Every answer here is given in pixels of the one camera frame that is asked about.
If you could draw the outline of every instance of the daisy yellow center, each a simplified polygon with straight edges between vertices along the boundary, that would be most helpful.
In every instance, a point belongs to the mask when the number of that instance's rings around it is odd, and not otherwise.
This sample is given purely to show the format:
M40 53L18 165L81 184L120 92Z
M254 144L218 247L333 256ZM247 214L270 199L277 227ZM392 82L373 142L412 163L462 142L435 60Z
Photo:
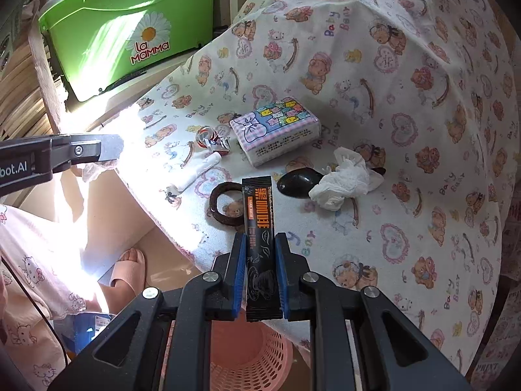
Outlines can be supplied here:
M141 38L143 41L152 41L156 36L156 30L149 26L148 28L145 28L143 32L141 33Z

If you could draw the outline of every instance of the person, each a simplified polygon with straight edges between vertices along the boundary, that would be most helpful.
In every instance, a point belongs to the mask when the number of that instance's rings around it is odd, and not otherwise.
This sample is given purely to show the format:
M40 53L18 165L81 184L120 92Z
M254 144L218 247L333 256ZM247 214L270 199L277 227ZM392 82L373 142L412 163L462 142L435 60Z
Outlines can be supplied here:
M73 228L15 207L0 211L0 341L29 385L45 391L65 366L63 352L6 264L42 313L57 320L119 313L144 288L145 259L140 250L125 251L105 286L81 268Z

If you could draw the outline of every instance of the stack of wood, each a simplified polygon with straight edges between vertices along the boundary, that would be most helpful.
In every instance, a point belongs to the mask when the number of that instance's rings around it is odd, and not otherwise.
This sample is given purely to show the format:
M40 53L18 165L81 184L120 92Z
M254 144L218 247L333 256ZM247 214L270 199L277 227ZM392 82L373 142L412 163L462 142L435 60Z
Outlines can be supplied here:
M22 31L17 40L18 47L0 80L1 141L53 133L36 77L27 32ZM64 101L66 91L60 78L54 81L54 87L60 100Z

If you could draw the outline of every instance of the black cable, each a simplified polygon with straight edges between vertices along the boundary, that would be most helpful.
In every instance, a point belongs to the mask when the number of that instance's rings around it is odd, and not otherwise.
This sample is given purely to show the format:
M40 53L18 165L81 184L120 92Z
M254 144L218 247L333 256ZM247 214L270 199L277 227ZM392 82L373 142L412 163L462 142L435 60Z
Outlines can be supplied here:
M20 282L20 279L18 279L18 276L16 276L15 273L12 271L11 266L9 266L9 264L6 262L6 260L4 258L1 258L0 260L3 262L3 264L5 265L7 270L11 273L12 277L14 277L15 281L20 286L20 288L23 290L23 292L25 293L25 295L27 296L29 301L32 303L32 305L35 306L35 309L38 311L38 313L40 313L40 316L45 321L45 323L49 327L50 331L55 336L56 340L59 342L59 345L62 348L62 352L63 352L63 360L65 361L65 367L67 367L69 365L69 362L67 360L67 353L65 352L65 347L63 346L63 343L62 343L61 339L59 339L58 334L56 334L56 331L54 331L54 328L51 326L51 324L50 324L49 320L47 319L47 317L45 317L45 315L42 313L42 311L40 310L40 308L38 307L36 302L29 295L29 292L27 292L25 287L22 285L22 283Z

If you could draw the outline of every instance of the green plastic bin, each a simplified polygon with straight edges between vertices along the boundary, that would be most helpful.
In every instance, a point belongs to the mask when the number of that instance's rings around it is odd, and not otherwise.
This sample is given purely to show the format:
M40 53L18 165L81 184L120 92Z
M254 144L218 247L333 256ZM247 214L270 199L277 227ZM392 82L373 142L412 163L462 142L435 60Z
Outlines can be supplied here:
M85 101L136 70L210 42L213 0L49 0L39 21Z

